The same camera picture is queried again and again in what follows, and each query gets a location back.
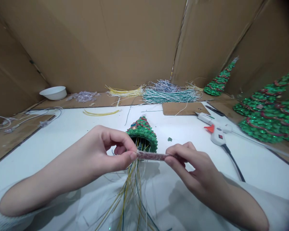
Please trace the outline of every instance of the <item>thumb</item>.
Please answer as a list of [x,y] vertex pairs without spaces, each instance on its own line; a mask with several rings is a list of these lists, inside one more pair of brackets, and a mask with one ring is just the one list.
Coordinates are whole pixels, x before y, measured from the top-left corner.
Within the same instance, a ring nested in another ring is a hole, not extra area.
[[182,164],[174,157],[168,156],[165,158],[166,164],[168,164],[176,174],[182,179],[183,183],[189,188],[195,180],[191,174],[182,166]]
[[125,170],[136,159],[137,154],[133,151],[126,151],[116,156],[107,156],[107,172]]

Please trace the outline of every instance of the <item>hand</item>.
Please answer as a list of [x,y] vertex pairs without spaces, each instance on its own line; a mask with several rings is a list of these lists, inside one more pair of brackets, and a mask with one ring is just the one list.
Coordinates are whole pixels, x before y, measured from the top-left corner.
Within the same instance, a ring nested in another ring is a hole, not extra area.
[[[106,151],[116,145],[115,156]],[[0,212],[21,216],[57,196],[79,189],[103,174],[126,169],[137,147],[125,132],[96,126],[43,169],[14,185],[2,198]]]
[[197,151],[192,142],[171,146],[166,154],[177,154],[195,168],[188,172],[176,158],[165,158],[188,190],[210,209],[248,230],[268,230],[267,217],[254,198],[228,184],[208,154]]

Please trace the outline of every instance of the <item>tube of beads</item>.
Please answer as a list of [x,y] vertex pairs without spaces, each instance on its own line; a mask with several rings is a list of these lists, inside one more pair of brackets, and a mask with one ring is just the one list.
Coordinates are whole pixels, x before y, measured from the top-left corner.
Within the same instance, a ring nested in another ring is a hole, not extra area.
[[[138,159],[142,159],[142,160],[157,160],[157,161],[165,161],[165,158],[167,156],[171,156],[168,154],[159,154],[159,153],[153,153],[153,152],[145,152],[145,151],[137,151],[137,158]],[[176,158],[178,161],[180,162],[184,162],[186,163],[187,160],[178,156],[177,154],[172,156],[174,158]]]

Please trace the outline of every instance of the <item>fingernail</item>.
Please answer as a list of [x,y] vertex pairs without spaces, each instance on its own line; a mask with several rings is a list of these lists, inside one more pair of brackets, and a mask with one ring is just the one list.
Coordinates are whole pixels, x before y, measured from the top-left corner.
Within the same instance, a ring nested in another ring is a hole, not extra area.
[[134,152],[132,152],[132,153],[130,154],[130,156],[131,156],[131,160],[132,160],[132,161],[134,161],[134,160],[137,159],[137,154],[134,153]]

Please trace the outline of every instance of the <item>orange trigger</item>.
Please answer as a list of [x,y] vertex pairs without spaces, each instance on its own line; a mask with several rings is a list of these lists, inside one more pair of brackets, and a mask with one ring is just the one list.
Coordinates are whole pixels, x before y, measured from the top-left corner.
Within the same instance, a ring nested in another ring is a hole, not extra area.
[[206,128],[210,133],[214,132],[214,125],[212,124],[210,127],[204,127]]

